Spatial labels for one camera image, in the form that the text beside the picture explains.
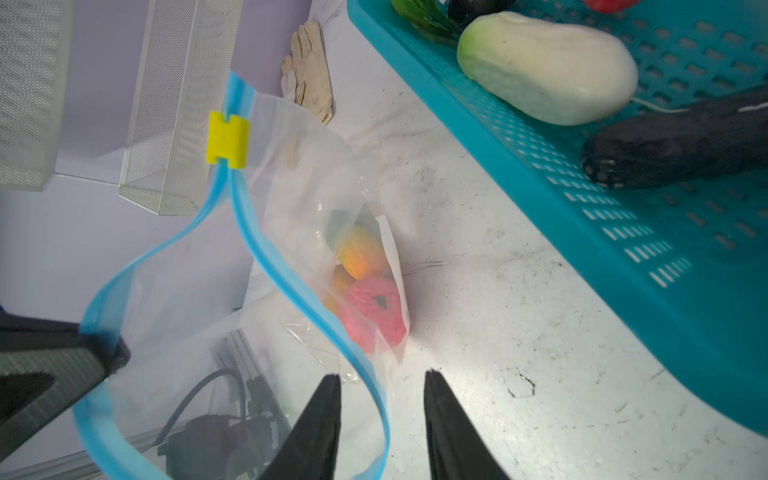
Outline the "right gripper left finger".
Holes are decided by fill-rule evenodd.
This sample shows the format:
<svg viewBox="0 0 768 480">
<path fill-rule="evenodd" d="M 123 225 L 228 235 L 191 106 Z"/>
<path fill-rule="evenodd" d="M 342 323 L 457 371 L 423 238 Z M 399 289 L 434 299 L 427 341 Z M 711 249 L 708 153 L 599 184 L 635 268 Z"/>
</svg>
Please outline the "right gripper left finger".
<svg viewBox="0 0 768 480">
<path fill-rule="evenodd" d="M 341 434 L 341 381 L 326 375 L 260 480 L 333 479 Z"/>
</svg>

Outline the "yellow toy mango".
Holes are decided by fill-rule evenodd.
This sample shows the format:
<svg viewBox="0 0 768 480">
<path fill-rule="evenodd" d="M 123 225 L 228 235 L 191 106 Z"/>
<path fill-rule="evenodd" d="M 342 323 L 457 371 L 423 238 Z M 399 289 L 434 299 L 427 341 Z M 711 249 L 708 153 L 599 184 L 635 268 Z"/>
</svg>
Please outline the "yellow toy mango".
<svg viewBox="0 0 768 480">
<path fill-rule="evenodd" d="M 328 292 L 324 296 L 323 305 L 335 316 L 339 313 L 340 300 L 355 283 L 355 279 L 347 272 L 343 265 L 337 264 L 332 272 Z"/>
</svg>

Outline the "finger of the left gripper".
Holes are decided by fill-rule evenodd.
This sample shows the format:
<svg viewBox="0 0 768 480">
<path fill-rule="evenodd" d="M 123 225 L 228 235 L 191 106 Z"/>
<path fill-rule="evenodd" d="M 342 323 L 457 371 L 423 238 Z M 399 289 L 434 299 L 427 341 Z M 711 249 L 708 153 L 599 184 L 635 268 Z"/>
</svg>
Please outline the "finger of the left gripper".
<svg viewBox="0 0 768 480">
<path fill-rule="evenodd" d="M 124 367 L 130 351 L 65 321 L 1 313 L 1 458 Z"/>
</svg>

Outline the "pink toy fruit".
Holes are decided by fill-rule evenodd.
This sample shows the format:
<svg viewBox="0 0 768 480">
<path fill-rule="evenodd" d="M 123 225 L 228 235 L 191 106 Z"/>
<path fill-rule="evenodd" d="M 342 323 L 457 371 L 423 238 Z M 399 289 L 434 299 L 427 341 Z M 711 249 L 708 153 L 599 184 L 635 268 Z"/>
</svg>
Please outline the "pink toy fruit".
<svg viewBox="0 0 768 480">
<path fill-rule="evenodd" d="M 338 318 L 349 338 L 365 354 L 374 352 L 378 334 L 391 348 L 407 335 L 399 290 L 388 278 L 355 281 L 343 296 Z"/>
</svg>

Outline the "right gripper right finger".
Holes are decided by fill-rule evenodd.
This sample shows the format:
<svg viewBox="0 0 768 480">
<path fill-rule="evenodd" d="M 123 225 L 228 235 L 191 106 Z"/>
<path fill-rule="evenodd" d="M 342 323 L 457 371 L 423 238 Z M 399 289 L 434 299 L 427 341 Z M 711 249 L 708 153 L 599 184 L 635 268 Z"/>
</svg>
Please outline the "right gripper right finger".
<svg viewBox="0 0 768 480">
<path fill-rule="evenodd" d="M 424 413 L 432 479 L 509 479 L 436 370 L 425 374 Z"/>
</svg>

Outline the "clear zip top bag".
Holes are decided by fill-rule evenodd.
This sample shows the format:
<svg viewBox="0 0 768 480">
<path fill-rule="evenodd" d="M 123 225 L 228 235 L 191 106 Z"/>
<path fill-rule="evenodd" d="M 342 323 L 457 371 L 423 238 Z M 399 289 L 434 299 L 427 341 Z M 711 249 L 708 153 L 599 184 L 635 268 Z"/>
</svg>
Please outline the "clear zip top bag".
<svg viewBox="0 0 768 480">
<path fill-rule="evenodd" d="M 213 180 L 199 213 L 112 278 L 87 307 L 81 331 L 113 346 L 126 316 L 174 311 L 238 312 L 246 322 L 274 324 L 270 385 L 290 433 L 323 377 L 338 375 L 333 479 L 381 478 L 391 445 L 388 386 L 407 335 L 391 348 L 378 334 L 374 352 L 365 354 L 322 303 L 340 264 L 325 241 L 330 212 L 355 219 L 367 205 L 390 266 L 373 277 L 396 283 L 408 334 L 397 249 L 368 162 L 306 110 L 236 75 L 221 110 L 208 116 L 205 160 Z M 119 433 L 108 379 L 73 409 L 87 453 L 109 479 L 171 479 Z"/>
</svg>

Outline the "white toy radish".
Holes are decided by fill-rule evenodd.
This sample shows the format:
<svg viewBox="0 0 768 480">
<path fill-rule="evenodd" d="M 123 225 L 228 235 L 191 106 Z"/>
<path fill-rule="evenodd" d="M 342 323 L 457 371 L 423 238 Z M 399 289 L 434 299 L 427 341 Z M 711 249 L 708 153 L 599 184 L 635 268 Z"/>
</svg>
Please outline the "white toy radish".
<svg viewBox="0 0 768 480">
<path fill-rule="evenodd" d="M 471 22 L 460 36 L 457 62 L 487 92 L 560 126 L 617 113 L 638 85 L 637 63 L 615 36 L 510 11 Z"/>
</svg>

